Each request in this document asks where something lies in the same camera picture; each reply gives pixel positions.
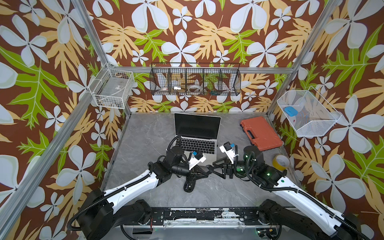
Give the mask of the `black wireless mouse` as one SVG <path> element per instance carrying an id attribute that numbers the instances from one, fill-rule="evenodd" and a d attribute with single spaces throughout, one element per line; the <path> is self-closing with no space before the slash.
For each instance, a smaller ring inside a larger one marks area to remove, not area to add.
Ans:
<path id="1" fill-rule="evenodd" d="M 196 178 L 195 177 L 190 177 L 190 178 L 186 177 L 186 181 L 185 181 L 185 184 L 183 187 L 184 191 L 186 193 L 191 193 L 195 189 L 195 186 L 196 186 Z"/>

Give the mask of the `silver laptop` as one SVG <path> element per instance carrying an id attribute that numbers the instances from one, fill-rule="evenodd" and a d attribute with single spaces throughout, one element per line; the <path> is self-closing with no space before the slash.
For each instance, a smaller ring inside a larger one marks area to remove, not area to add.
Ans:
<path id="1" fill-rule="evenodd" d="M 192 151 L 201 151 L 206 156 L 205 165 L 217 160 L 218 135 L 221 117 L 175 113 L 175 133 L 181 136 L 174 145 L 180 146 L 188 155 Z"/>

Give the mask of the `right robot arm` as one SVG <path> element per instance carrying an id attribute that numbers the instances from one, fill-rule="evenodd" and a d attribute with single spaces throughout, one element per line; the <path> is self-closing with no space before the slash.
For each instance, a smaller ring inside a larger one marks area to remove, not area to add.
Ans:
<path id="1" fill-rule="evenodd" d="M 356 217 L 349 218 L 303 191 L 287 177 L 286 170 L 279 171 L 267 165 L 263 153 L 256 146 L 245 147 L 241 161 L 235 144 L 227 142 L 219 149 L 233 165 L 233 175 L 274 193 L 300 211 L 297 214 L 272 200 L 265 200 L 257 213 L 257 220 L 262 225 L 285 226 L 311 240 L 368 239 Z"/>

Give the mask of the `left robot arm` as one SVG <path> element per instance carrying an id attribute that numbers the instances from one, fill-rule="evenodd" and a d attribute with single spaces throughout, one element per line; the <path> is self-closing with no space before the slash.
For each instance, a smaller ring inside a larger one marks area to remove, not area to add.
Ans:
<path id="1" fill-rule="evenodd" d="M 152 208 L 144 200 L 132 205 L 129 202 L 165 183 L 172 175 L 187 177 L 207 159 L 200 150 L 192 150 L 186 156 L 184 149 L 174 144 L 181 139 L 181 136 L 174 137 L 165 155 L 149 162 L 147 170 L 136 178 L 106 191 L 92 191 L 80 210 L 68 220 L 67 229 L 82 232 L 87 240 L 100 240 L 117 226 L 149 222 Z"/>

